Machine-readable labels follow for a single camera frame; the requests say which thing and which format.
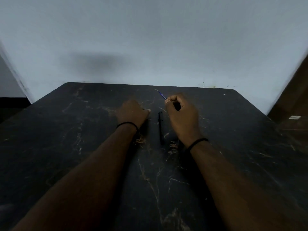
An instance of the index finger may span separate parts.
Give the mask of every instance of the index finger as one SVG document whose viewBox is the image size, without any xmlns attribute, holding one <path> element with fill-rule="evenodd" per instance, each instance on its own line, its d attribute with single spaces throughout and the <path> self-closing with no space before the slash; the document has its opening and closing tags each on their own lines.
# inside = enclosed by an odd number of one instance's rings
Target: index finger
<svg viewBox="0 0 308 231">
<path fill-rule="evenodd" d="M 184 105 L 188 103 L 188 101 L 186 100 L 185 96 L 182 93 L 172 95 L 168 97 L 168 100 L 171 100 L 171 101 L 177 100 L 180 103 L 181 107 L 183 107 Z"/>
</svg>

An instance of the person's left hand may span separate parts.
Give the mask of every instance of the person's left hand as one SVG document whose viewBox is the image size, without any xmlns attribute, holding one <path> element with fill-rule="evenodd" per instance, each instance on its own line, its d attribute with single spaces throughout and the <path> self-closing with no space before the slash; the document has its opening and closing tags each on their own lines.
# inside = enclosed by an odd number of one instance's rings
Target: person's left hand
<svg viewBox="0 0 308 231">
<path fill-rule="evenodd" d="M 142 109 L 140 104 L 135 100 L 125 101 L 122 106 L 117 110 L 116 117 L 118 118 L 118 123 L 132 122 L 136 124 L 138 128 L 147 119 L 150 109 Z"/>
</svg>

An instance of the black marble table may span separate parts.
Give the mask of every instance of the black marble table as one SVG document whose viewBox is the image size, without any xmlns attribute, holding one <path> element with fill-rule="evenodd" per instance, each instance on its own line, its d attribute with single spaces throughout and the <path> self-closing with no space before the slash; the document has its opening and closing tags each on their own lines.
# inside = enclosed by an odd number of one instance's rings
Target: black marble table
<svg viewBox="0 0 308 231">
<path fill-rule="evenodd" d="M 16 224 L 117 125 L 136 99 L 152 112 L 132 144 L 112 209 L 113 230 L 218 230 L 223 223 L 200 172 L 171 129 L 164 99 L 183 92 L 202 132 L 238 171 L 290 210 L 308 211 L 308 156 L 232 89 L 66 83 L 0 125 L 0 230 Z M 158 112 L 164 112 L 160 144 Z"/>
</svg>

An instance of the forearm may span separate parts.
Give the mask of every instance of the forearm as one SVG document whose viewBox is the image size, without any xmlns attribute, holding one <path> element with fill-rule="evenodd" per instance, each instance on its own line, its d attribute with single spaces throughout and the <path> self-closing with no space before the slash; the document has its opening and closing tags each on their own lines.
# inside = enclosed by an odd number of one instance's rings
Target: forearm
<svg viewBox="0 0 308 231">
<path fill-rule="evenodd" d="M 89 230 L 110 204 L 134 126 L 120 126 L 84 162 L 58 181 L 13 229 Z"/>
<path fill-rule="evenodd" d="M 230 230 L 289 230 L 294 225 L 208 142 L 198 143 L 191 154 Z"/>
</svg>

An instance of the person's right forearm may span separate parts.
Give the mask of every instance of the person's right forearm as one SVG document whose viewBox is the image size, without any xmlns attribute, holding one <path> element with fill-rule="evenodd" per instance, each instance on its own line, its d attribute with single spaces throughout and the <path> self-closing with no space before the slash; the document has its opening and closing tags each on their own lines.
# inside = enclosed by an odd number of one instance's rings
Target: person's right forearm
<svg viewBox="0 0 308 231">
<path fill-rule="evenodd" d="M 206 181 L 215 205 L 230 230 L 300 230 L 255 184 L 244 178 L 208 142 L 191 154 Z"/>
</svg>

